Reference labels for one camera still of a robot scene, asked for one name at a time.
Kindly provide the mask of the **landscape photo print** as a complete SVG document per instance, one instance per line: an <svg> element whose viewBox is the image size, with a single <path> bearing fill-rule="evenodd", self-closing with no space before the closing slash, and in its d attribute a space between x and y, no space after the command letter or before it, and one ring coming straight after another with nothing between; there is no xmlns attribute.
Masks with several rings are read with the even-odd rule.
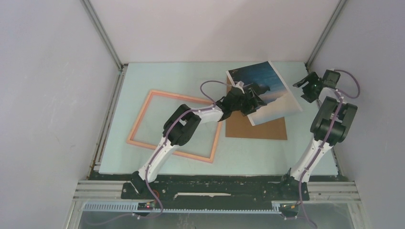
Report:
<svg viewBox="0 0 405 229"><path fill-rule="evenodd" d="M271 89L265 94L255 93L267 105L247 115L251 125L263 124L302 111L285 80L270 61L231 69L226 74L232 85L242 81L245 90L251 88L252 83L268 85Z"/></svg>

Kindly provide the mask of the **brown backing board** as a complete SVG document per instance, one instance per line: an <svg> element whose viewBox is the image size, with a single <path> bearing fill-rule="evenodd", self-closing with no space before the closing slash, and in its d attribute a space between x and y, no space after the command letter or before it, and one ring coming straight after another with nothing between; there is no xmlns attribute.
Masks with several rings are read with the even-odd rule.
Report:
<svg viewBox="0 0 405 229"><path fill-rule="evenodd" d="M251 125L247 116L236 111L225 121L225 136L231 138L287 140L285 119L279 118L259 125Z"/></svg>

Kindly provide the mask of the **clear glass pane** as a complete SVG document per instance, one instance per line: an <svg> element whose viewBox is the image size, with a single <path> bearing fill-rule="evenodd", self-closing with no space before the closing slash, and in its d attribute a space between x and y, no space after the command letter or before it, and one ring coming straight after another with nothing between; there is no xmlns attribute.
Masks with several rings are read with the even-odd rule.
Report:
<svg viewBox="0 0 405 229"><path fill-rule="evenodd" d="M163 136L164 124L182 104L186 104L190 108L208 106L208 104L155 95L152 97L133 139L157 146ZM209 158L217 126L217 122L200 124L189 142L178 148L178 150L187 154Z"/></svg>

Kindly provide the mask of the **orange wooden picture frame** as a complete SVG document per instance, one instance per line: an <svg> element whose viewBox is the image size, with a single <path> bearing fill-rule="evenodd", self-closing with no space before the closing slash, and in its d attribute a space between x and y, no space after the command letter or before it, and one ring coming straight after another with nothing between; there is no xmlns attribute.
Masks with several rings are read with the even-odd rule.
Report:
<svg viewBox="0 0 405 229"><path fill-rule="evenodd" d="M151 150L158 149L160 140L165 139L163 133L165 123L182 104L188 105L191 109L202 110L204 107L211 106L212 102L188 95L150 90L126 142ZM177 148L173 154L212 163L221 128L222 122L216 120L206 122L203 118L189 141L181 148Z"/></svg>

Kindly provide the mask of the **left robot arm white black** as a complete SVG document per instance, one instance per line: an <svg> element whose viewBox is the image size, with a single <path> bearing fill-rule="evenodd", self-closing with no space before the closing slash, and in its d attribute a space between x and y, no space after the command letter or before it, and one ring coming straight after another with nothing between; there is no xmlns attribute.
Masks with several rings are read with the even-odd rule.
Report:
<svg viewBox="0 0 405 229"><path fill-rule="evenodd" d="M163 126L162 138L144 166L131 175L132 192L138 198L147 198L151 192L150 183L155 181L161 167L168 157L185 145L192 138L200 124L221 122L233 112L241 112L244 116L256 112L267 104L260 95L269 92L268 85L251 83L243 85L242 81L231 86L226 96L202 108L190 108L180 105Z"/></svg>

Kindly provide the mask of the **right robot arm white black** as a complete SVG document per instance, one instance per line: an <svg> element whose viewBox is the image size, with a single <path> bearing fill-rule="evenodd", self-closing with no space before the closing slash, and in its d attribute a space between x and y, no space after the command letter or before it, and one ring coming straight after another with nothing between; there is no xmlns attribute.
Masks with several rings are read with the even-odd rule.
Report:
<svg viewBox="0 0 405 229"><path fill-rule="evenodd" d="M326 70L323 77L315 72L293 86L301 88L302 98L309 103L321 101L321 106L310 126L312 138L298 162L282 177L278 194L283 199L291 199L304 189L309 178L324 154L337 143L341 143L350 130L358 107L345 102L346 98L356 99L360 93L349 95L337 84L341 74L353 75L345 70Z"/></svg>

